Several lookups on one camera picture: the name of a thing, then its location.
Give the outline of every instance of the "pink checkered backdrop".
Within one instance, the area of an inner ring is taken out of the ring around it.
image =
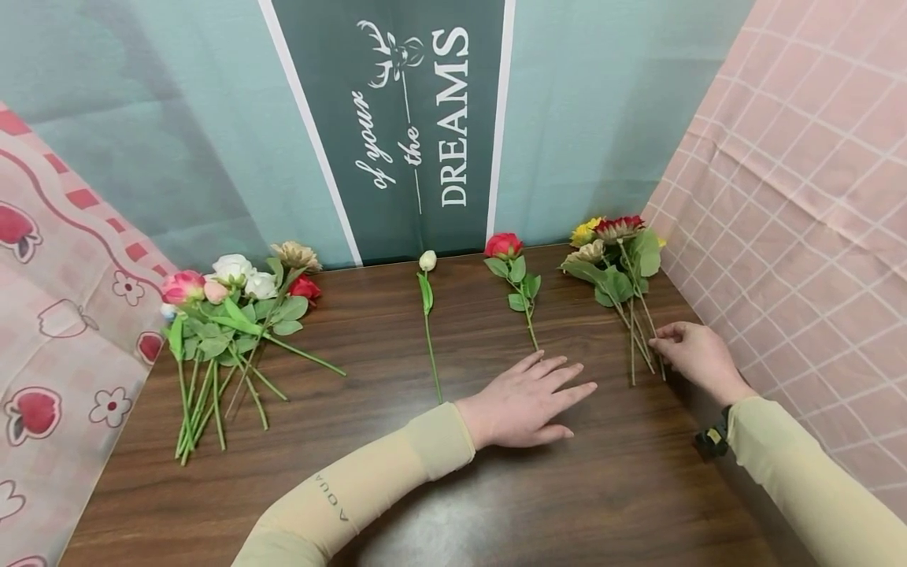
[[[0,565],[37,567],[57,563],[161,348],[173,266],[0,103],[0,267]]]
[[[643,216],[780,402],[907,519],[907,4],[758,0]]]

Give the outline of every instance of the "wooden table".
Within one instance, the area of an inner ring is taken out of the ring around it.
[[[483,451],[409,494],[332,564],[809,564],[730,457],[704,464],[691,446],[699,428],[693,415],[712,419],[715,408],[700,404],[682,378],[666,385],[650,375],[641,358],[639,385],[629,388],[627,330],[595,302],[589,284],[557,270],[567,252],[552,246],[526,256],[530,271],[542,274],[534,317],[541,347],[583,362],[584,377],[600,385],[561,417],[576,437]],[[261,430],[247,398],[228,424],[227,453],[209,430],[185,468],[173,460],[176,369],[162,354],[63,565],[228,565],[281,495],[433,407],[416,270],[411,262],[317,276],[324,297],[291,342],[349,376],[269,347],[260,367],[291,401],[261,388],[270,430]],[[431,280],[445,399],[477,392],[531,353],[522,315],[508,309],[507,287],[480,256],[442,259]],[[651,284],[656,324],[696,320],[667,277]]]

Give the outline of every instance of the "white stripe on banner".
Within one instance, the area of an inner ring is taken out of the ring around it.
[[[284,74],[289,82],[289,89],[293,92],[293,98],[296,99],[296,106],[302,115],[302,122],[306,125],[308,138],[312,141],[312,147],[315,149],[315,155],[318,157],[318,164],[321,165],[321,173],[325,176],[327,190],[331,193],[331,200],[334,202],[337,216],[340,218],[340,226],[346,235],[346,244],[349,245],[350,254],[353,255],[353,261],[357,266],[362,266],[362,256],[359,254],[359,247],[356,245],[356,238],[353,236],[353,229],[349,225],[349,218],[346,216],[346,209],[343,206],[343,200],[340,199],[340,191],[337,189],[337,183],[334,179],[334,173],[331,171],[330,163],[327,162],[325,147],[321,143],[321,137],[318,135],[318,128],[315,125],[315,117],[312,116],[312,110],[308,108],[306,94],[302,90],[302,83],[299,81],[299,75],[296,73],[296,66],[293,64],[293,56],[289,52],[287,40],[280,29],[280,21],[274,5],[271,0],[258,0],[261,6],[261,13],[265,16],[265,22],[268,24],[268,30],[271,33],[271,39],[274,41],[274,47],[278,50],[280,64],[283,65]]]
[[[494,111],[494,144],[492,178],[488,190],[488,228],[485,240],[494,234],[494,214],[498,208],[498,180],[501,177],[501,150],[504,145],[504,114],[507,109],[507,86],[510,84],[510,61],[513,53],[513,19],[516,0],[504,1],[504,28],[501,34],[501,71],[498,72],[498,103]]]

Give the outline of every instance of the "hand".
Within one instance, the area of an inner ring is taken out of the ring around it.
[[[529,355],[475,396],[456,402],[476,451],[488,445],[532,447],[573,437],[567,427],[548,422],[598,385],[588,382],[557,391],[582,372],[582,364],[559,368],[566,357],[541,360],[543,354]]]
[[[725,341],[708,327],[679,321],[657,331],[649,344],[678,372],[706,390],[719,406],[758,396],[734,366]]]

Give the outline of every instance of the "arm sleeve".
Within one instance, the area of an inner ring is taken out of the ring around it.
[[[233,565],[322,567],[405,494],[474,456],[456,406],[438,406],[277,500],[252,528]]]
[[[823,567],[903,567],[907,526],[851,478],[779,404],[730,411],[728,442]]]

